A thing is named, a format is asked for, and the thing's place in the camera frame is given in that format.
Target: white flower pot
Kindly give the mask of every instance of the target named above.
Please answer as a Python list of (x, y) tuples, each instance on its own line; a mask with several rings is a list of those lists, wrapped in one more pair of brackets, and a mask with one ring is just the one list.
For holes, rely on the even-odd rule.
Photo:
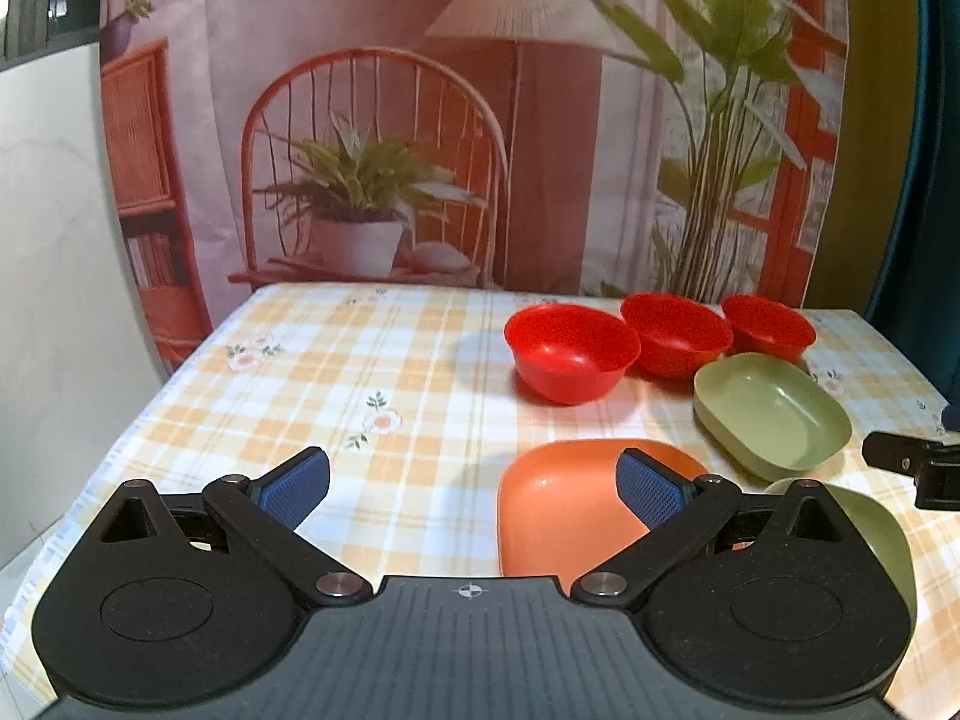
[(399, 221), (328, 221), (310, 223), (309, 251), (328, 271), (344, 276), (387, 278), (394, 266), (403, 224)]

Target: green oval dish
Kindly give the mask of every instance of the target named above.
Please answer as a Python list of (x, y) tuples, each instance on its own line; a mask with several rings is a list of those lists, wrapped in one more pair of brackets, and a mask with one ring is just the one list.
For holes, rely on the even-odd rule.
[[(783, 495), (786, 493), (786, 488), (790, 487), (794, 481), (794, 479), (781, 479), (766, 488), (765, 493)], [(904, 597), (912, 628), (917, 624), (917, 582), (913, 573), (910, 544), (906, 541), (904, 529), (883, 504), (870, 498), (869, 495), (826, 483), (824, 487), (829, 490), (844, 514), (850, 518), (850, 522), (853, 522), (853, 527), (860, 531), (863, 541), (866, 541), (867, 546), (874, 551), (880, 565), (886, 570), (887, 576), (899, 590), (899, 594)]]
[(697, 371), (693, 410), (739, 464), (768, 482), (803, 476), (843, 449), (843, 406), (789, 362), (748, 352)]

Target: teal fabric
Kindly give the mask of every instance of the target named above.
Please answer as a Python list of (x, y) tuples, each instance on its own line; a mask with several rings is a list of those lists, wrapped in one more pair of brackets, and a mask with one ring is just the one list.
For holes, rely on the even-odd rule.
[(917, 114), (867, 319), (960, 400), (960, 0), (920, 0)]

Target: table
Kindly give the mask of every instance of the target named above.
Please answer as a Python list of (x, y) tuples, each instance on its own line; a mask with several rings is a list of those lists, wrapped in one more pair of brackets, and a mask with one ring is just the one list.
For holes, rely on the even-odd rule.
[[(253, 295), (171, 378), (109, 451), (8, 610), (0, 664), (54, 698), (30, 641), (32, 611), (64, 557), (123, 480), (187, 493), (250, 477), (306, 445), (326, 449), (332, 484), (298, 533), (377, 586), (385, 574), (497, 573), (496, 492), (520, 453), (572, 437), (673, 443), (746, 490), (694, 423), (689, 384), (626, 378), (603, 400), (553, 407), (517, 392), (502, 327), (551, 298), (438, 287), (281, 284)], [(614, 300), (570, 298), (616, 313)], [(814, 378), (846, 407), (853, 438), (818, 478), (870, 493), (907, 533), (917, 630), (888, 699), (910, 720), (960, 707), (960, 515), (918, 512), (909, 479), (867, 470), (870, 430), (942, 437), (944, 399), (852, 312), (806, 312)]]

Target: printed backdrop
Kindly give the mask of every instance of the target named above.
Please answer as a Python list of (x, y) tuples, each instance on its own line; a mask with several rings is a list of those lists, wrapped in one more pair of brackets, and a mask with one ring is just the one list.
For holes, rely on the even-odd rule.
[(251, 290), (799, 305), (846, 0), (104, 0), (104, 123), (179, 365)]

